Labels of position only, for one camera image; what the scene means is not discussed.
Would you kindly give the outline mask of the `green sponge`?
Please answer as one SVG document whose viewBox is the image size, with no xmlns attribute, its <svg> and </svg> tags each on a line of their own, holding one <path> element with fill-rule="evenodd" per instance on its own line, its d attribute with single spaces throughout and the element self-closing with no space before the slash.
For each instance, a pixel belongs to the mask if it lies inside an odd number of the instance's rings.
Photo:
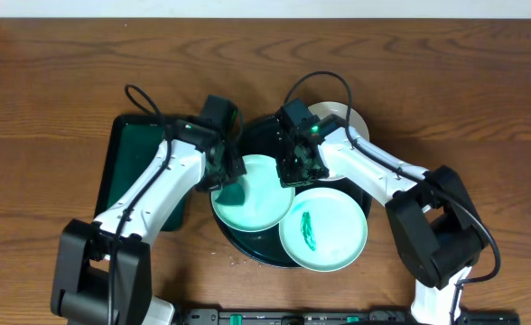
<svg viewBox="0 0 531 325">
<path fill-rule="evenodd" d="M 246 201 L 246 191 L 240 182 L 232 183 L 224 187 L 215 201 L 223 206 L 243 206 Z"/>
</svg>

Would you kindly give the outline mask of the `mint green plate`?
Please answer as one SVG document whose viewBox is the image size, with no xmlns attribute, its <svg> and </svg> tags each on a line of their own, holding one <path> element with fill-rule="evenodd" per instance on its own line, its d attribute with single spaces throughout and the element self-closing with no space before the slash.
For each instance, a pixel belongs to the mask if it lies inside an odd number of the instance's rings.
<svg viewBox="0 0 531 325">
<path fill-rule="evenodd" d="M 246 191 L 243 206 L 227 207 L 215 199 L 221 190 L 210 194 L 211 206 L 227 226 L 243 232 L 259 232 L 277 225 L 291 208 L 295 189 L 284 188 L 274 158 L 262 154 L 243 157 L 247 173 L 238 179 Z"/>
<path fill-rule="evenodd" d="M 364 250 L 368 223 L 360 205 L 331 188 L 299 193 L 279 223 L 284 251 L 299 266 L 334 272 L 352 264 Z"/>
</svg>

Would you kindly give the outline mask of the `white plate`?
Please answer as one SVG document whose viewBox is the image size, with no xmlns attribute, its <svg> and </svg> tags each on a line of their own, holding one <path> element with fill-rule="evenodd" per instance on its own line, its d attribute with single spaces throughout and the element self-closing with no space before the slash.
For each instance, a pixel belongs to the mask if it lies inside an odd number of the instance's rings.
<svg viewBox="0 0 531 325">
<path fill-rule="evenodd" d="M 340 102 L 323 101 L 308 106 L 308 109 L 313 115 L 316 115 L 320 119 L 323 119 L 329 115 L 336 115 L 345 119 L 348 107 L 346 104 Z M 358 134 L 364 139 L 367 141 L 369 140 L 368 126 L 365 120 L 356 110 L 353 110 L 350 114 L 350 125 L 353 126 Z"/>
</svg>

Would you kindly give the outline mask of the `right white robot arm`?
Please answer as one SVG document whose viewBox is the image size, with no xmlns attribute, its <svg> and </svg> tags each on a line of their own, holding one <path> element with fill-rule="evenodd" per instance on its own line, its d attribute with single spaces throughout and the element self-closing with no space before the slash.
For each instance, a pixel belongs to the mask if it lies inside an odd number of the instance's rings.
<svg viewBox="0 0 531 325">
<path fill-rule="evenodd" d="M 337 174 L 386 210 L 397 253 L 417 281 L 411 312 L 420 323 L 454 324 L 470 269 L 496 241 L 483 225 L 460 176 L 397 159 L 335 115 L 277 115 L 278 174 L 298 187 Z"/>
</svg>

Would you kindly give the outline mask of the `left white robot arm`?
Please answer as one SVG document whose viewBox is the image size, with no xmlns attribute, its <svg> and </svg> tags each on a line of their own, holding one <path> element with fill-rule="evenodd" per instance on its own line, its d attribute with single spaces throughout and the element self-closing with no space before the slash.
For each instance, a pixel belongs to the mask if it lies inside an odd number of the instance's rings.
<svg viewBox="0 0 531 325">
<path fill-rule="evenodd" d="M 176 119 L 139 178 L 90 222 L 62 230 L 50 309 L 70 324 L 169 324 L 175 307 L 152 292 L 151 247 L 191 190 L 219 190 L 244 174 L 226 129 Z"/>
</svg>

